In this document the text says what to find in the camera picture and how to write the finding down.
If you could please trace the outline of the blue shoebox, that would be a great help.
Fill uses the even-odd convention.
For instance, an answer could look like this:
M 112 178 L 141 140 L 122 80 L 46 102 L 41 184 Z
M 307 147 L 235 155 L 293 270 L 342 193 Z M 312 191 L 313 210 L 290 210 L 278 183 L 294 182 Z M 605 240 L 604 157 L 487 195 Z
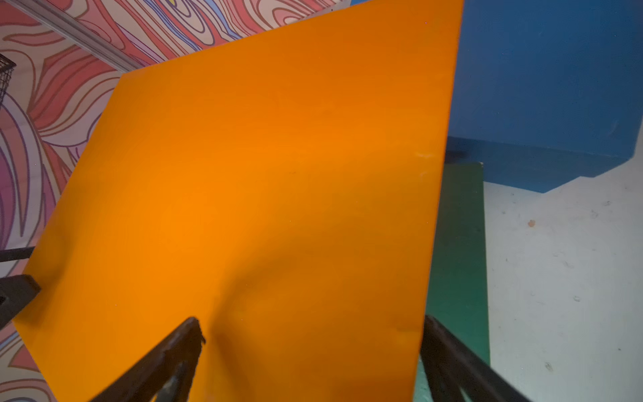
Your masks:
M 641 2 L 465 3 L 448 162 L 545 193 L 630 160 L 641 122 Z

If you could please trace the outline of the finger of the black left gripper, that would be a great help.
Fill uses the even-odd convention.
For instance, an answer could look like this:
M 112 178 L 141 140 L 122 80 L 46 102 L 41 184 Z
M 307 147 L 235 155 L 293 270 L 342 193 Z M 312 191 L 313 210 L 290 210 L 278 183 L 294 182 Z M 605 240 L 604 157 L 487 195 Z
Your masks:
M 27 260 L 34 247 L 1 251 L 1 263 Z M 40 285 L 30 275 L 20 274 L 1 278 L 1 328 L 11 321 L 40 293 Z

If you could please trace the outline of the orange shoebox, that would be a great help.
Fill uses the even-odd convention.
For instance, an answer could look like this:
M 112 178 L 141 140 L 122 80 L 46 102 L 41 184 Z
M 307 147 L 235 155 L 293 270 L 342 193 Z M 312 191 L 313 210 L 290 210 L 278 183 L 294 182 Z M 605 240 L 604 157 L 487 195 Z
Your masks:
M 125 74 L 15 327 L 87 401 L 187 318 L 192 401 L 410 401 L 463 4 L 368 1 Z

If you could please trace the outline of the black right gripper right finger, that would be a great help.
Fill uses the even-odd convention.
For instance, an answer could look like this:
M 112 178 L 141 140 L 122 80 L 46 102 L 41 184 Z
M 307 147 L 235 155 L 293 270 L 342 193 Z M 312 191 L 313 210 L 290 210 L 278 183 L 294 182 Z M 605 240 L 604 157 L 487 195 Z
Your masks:
M 420 358 L 434 401 L 528 402 L 432 316 L 425 316 Z

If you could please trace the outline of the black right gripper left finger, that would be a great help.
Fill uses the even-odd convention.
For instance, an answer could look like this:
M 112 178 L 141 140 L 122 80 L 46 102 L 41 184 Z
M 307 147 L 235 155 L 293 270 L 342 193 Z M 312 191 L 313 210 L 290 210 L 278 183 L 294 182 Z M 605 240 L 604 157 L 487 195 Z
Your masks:
M 199 320 L 188 318 L 93 400 L 186 401 L 204 345 Z

